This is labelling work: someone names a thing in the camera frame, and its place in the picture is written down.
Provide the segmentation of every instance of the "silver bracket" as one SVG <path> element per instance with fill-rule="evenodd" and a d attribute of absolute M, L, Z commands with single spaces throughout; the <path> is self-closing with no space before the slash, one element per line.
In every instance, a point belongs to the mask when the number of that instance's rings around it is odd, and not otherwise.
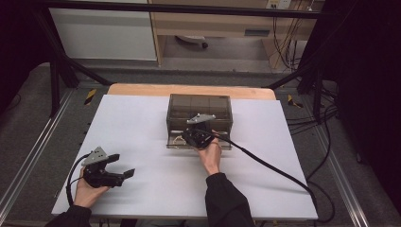
<path fill-rule="evenodd" d="M 186 124 L 193 125 L 193 124 L 198 124 L 200 122 L 208 121 L 208 120 L 214 120 L 216 119 L 215 115 L 208 115 L 208 114 L 199 114 L 192 117 L 189 120 L 186 120 Z"/>
<path fill-rule="evenodd" d="M 101 146 L 99 146 L 95 150 L 93 150 L 91 154 L 83 161 L 82 166 L 95 164 L 108 159 L 109 157 L 107 156 L 106 152 L 102 149 Z"/>

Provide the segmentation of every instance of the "person's left hand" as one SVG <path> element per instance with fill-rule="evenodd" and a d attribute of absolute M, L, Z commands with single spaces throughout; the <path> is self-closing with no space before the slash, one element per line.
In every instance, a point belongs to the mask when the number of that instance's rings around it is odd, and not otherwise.
<path fill-rule="evenodd" d="M 91 187 L 83 178 L 83 169 L 80 170 L 80 179 L 77 183 L 77 192 L 74 199 L 74 205 L 91 208 L 97 199 L 106 191 L 110 189 L 108 186 L 98 188 Z"/>

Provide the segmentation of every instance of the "white tabletop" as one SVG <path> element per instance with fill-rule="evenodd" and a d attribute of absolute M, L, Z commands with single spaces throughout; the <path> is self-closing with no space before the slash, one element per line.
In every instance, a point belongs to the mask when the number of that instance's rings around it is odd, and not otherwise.
<path fill-rule="evenodd" d="M 78 157 L 102 146 L 120 160 L 106 170 L 135 174 L 104 194 L 93 215 L 109 218 L 205 218 L 206 172 L 194 150 L 166 148 L 168 96 L 105 95 Z M 232 99 L 231 139 L 305 183 L 279 101 Z M 248 198 L 253 218 L 314 219 L 312 200 L 298 184 L 261 166 L 237 148 L 224 150 L 220 170 Z M 73 179 L 78 177 L 79 167 Z M 68 209 L 65 186 L 52 214 Z M 72 186 L 73 198 L 75 185 Z"/>

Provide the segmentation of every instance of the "floor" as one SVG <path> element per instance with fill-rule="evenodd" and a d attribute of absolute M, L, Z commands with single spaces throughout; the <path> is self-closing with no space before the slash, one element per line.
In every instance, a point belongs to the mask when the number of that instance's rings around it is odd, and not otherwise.
<path fill-rule="evenodd" d="M 270 69 L 269 58 L 258 40 L 209 38 L 207 42 L 209 47 L 202 49 L 197 44 L 186 44 L 174 37 L 169 37 L 166 58 L 162 66 L 152 63 L 141 65 L 136 62 L 118 69 L 94 67 L 94 71 L 106 79 L 118 82 L 250 87 L 268 85 L 289 73 L 285 67 Z M 23 182 L 23 187 L 20 191 L 15 191 L 18 197 L 10 202 L 12 207 L 6 212 L 7 218 L 3 226 L 43 226 L 52 219 L 50 212 L 54 202 L 57 196 L 63 196 L 58 195 L 57 192 L 65 181 L 80 143 L 85 138 L 85 132 L 90 128 L 90 122 L 95 115 L 101 96 L 108 90 L 107 87 L 95 84 L 83 75 L 79 77 L 82 82 L 78 89 L 63 88 L 64 93 L 69 94 L 70 101 L 65 106 L 57 127 L 50 132 L 51 136 L 41 147 L 41 156 L 33 158 L 34 167 L 26 174 L 29 177 Z M 32 71 L 19 96 L 15 97 L 10 105 L 9 111 L 0 116 L 0 148 L 3 163 L 0 171 L 0 196 L 3 199 L 3 196 L 10 191 L 9 186 L 20 167 L 25 164 L 26 158 L 31 156 L 32 148 L 38 147 L 35 143 L 50 120 L 48 117 L 51 100 L 49 81 L 46 67 L 39 67 Z M 298 96 L 295 90 L 297 84 L 298 81 L 295 79 L 284 88 L 275 91 L 277 99 L 282 102 L 288 123 L 303 122 L 304 120 L 299 118 L 309 116 L 306 106 L 311 100 L 311 95 Z M 326 81 L 325 85 L 327 89 L 336 91 L 335 84 Z M 88 92 L 94 88 L 96 88 L 96 95 L 91 104 L 83 105 Z M 288 104 L 288 95 L 292 96 L 295 105 Z M 332 100 L 326 97 L 323 100 L 322 111 L 331 102 Z M 323 157 L 318 127 L 300 133 L 295 132 L 306 127 L 289 128 L 294 134 L 292 137 L 294 146 L 306 175 Z M 340 119 L 336 117 L 330 119 L 328 128 L 332 139 L 332 151 L 353 188 L 369 226 L 401 226 L 399 214 L 381 189 L 373 171 L 369 166 L 357 163 L 352 143 Z M 355 226 L 330 165 L 323 166 L 313 177 L 313 181 L 323 187 L 336 204 L 336 215 L 333 220 L 319 226 Z M 324 194 L 319 190 L 316 190 L 316 193 L 320 207 L 319 216 L 328 218 L 331 214 L 331 205 Z M 274 222 L 269 220 L 265 226 L 309 225 L 311 225 L 310 221 Z"/>

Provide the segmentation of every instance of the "hand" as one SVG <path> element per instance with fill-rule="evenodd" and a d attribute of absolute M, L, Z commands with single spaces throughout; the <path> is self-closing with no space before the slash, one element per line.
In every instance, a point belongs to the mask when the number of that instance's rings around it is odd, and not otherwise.
<path fill-rule="evenodd" d="M 213 175 L 220 172 L 220 157 L 221 157 L 221 147 L 218 144 L 218 139 L 212 140 L 210 145 L 206 149 L 196 149 L 200 156 L 200 161 L 203 164 L 204 169 L 206 169 L 207 174 Z"/>
<path fill-rule="evenodd" d="M 83 169 L 80 170 L 80 179 L 77 183 L 77 193 L 74 199 L 74 205 L 91 208 L 97 199 L 109 190 L 110 187 L 102 186 L 98 188 L 91 187 L 83 178 Z"/>

